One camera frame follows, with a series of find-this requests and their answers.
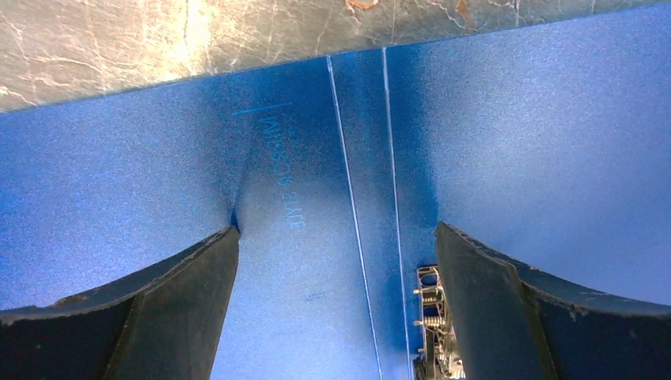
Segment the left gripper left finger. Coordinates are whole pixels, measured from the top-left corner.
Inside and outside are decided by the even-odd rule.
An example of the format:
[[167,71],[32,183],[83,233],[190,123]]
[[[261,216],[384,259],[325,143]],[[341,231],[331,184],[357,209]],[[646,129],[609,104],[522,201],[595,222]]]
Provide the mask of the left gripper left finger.
[[207,379],[239,257],[231,226],[147,268],[1,313],[4,379]]

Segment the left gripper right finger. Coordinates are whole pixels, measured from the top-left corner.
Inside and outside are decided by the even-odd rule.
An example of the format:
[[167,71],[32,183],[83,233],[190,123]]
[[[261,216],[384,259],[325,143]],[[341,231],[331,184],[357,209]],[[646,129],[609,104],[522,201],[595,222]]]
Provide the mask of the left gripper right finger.
[[444,222],[435,238],[468,378],[669,378],[669,306],[561,279]]

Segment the blue folder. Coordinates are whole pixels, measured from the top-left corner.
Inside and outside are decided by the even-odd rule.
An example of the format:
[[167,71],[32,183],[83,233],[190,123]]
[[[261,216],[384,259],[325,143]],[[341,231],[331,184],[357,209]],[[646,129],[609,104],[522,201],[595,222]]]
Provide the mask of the blue folder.
[[415,379],[444,222],[670,308],[670,4],[1,116],[1,313],[228,227],[207,379]]

